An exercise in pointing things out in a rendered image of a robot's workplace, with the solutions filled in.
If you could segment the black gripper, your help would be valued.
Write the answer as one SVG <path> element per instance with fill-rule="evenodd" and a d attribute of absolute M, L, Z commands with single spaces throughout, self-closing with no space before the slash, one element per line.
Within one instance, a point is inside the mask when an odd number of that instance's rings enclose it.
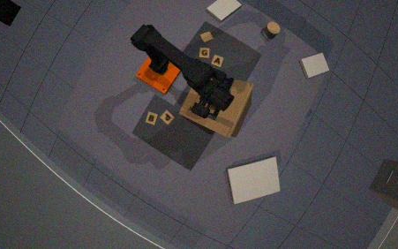
<path fill-rule="evenodd" d="M 215 69 L 215 70 L 219 74 L 218 77 L 221 79 L 221 83 L 223 83 L 225 81 L 225 79 L 227 78 L 227 74 L 225 72 L 220 71 L 220 70 L 217 70 L 217 69 Z M 206 103 L 211 104 L 211 103 L 208 102 L 209 100 L 207 98 L 205 99 L 205 98 L 203 98 L 200 95 L 199 103 L 196 103 L 196 102 L 194 103 L 194 105 L 193 105 L 193 107 L 191 109 L 191 112 L 196 114 L 196 115 L 198 115 L 198 116 L 200 116 L 200 117 L 207 118 L 207 116 L 208 116 L 208 114 L 210 112 L 210 109 L 205 107 L 205 105 L 206 105 Z M 211 105 L 213 105 L 213 104 L 211 104 Z"/>

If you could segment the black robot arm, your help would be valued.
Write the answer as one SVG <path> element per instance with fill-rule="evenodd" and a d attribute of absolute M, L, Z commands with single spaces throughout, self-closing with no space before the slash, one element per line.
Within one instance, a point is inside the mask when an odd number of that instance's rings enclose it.
<path fill-rule="evenodd" d="M 219 86 L 221 79 L 219 74 L 210 64 L 201 60 L 190 58 L 182 51 L 161 37 L 161 34 L 152 25 L 143 25 L 131 37 L 131 44 L 145 51 L 151 59 L 150 69 L 164 74 L 171 62 L 178 70 L 181 70 L 186 83 L 209 103 L 216 105 L 222 111 L 226 110 L 234 96 L 229 88 Z M 213 78 L 211 80 L 211 78 Z"/>

